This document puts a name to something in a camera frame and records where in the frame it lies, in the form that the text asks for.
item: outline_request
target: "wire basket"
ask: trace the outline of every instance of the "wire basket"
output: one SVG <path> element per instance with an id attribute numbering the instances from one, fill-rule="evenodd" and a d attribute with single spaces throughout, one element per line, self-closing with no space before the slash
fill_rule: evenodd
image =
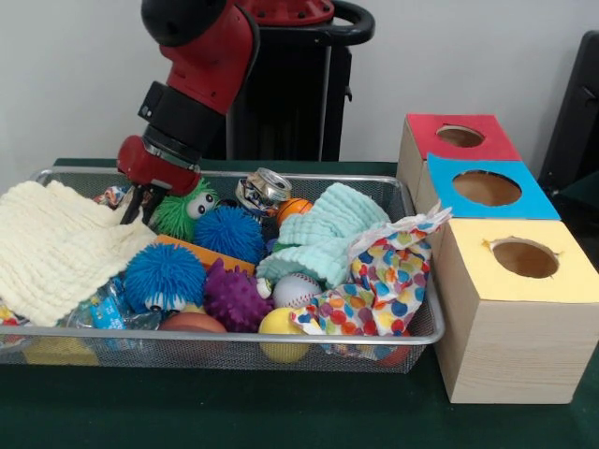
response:
<path id="1" fill-rule="evenodd" d="M 207 171 L 203 176 L 221 197 L 232 198 L 237 181 L 247 173 Z M 393 178 L 285 176 L 293 184 L 296 197 L 316 201 L 331 184 L 342 182 L 370 196 L 392 221 L 413 213 L 405 187 Z M 56 180 L 90 198 L 111 185 L 127 185 L 126 178 L 112 168 L 53 167 L 33 179 L 44 185 Z M 275 238 L 276 225 L 266 221 L 263 233 L 265 239 Z M 441 339 L 445 331 L 432 276 L 426 298 L 408 330 L 410 337 L 346 337 L 0 326 L 0 364 L 405 373 L 426 346 Z M 294 358 L 298 345 L 307 353 L 300 361 L 277 363 L 265 355 L 264 345 L 274 348 L 282 359 Z M 326 352 L 331 347 L 342 350 L 356 346 L 390 350 L 392 356 L 385 362 L 374 362 Z"/>

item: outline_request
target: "crushed soda can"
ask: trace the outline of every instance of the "crushed soda can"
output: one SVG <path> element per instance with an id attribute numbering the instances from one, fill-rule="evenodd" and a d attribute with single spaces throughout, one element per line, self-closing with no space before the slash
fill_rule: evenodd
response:
<path id="1" fill-rule="evenodd" d="M 279 205 L 291 198 L 291 182 L 272 170 L 261 167 L 239 180 L 235 196 L 241 206 L 258 219 L 274 217 Z"/>

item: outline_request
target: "blue puffer ball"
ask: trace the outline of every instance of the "blue puffer ball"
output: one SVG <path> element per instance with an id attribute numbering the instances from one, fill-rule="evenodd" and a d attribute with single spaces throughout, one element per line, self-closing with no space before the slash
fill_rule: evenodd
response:
<path id="1" fill-rule="evenodd" d="M 181 311 L 204 300 L 206 270 L 194 254 L 175 245 L 150 245 L 129 262 L 125 298 L 136 313 Z"/>
<path id="2" fill-rule="evenodd" d="M 257 265 L 264 256 L 262 227 L 240 208 L 223 206 L 196 223 L 194 244 Z"/>

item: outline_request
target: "orange block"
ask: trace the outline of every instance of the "orange block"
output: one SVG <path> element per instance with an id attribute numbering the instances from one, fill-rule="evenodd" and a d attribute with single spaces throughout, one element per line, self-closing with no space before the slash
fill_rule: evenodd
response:
<path id="1" fill-rule="evenodd" d="M 207 250 L 201 246 L 197 246 L 183 240 L 174 239 L 173 237 L 165 236 L 164 234 L 158 236 L 156 242 L 165 243 L 167 245 L 183 246 L 184 248 L 187 248 L 196 255 L 196 257 L 202 262 L 202 265 L 205 269 L 210 268 L 217 259 L 223 259 L 225 269 L 235 269 L 235 267 L 239 267 L 241 271 L 247 271 L 248 276 L 254 276 L 254 272 L 256 271 L 256 266 L 254 264 L 250 264 L 249 262 L 220 254 L 215 251 Z"/>

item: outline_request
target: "black cart handle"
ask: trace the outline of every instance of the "black cart handle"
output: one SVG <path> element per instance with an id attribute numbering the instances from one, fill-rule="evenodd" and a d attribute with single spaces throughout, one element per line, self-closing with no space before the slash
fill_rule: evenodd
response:
<path id="1" fill-rule="evenodd" d="M 368 42 L 374 36 L 374 17 L 363 7 L 334 0 L 335 17 L 350 22 L 349 25 L 325 23 L 308 26 L 261 26 L 262 36 L 274 34 L 282 44 L 312 44 L 322 47 L 351 46 Z"/>

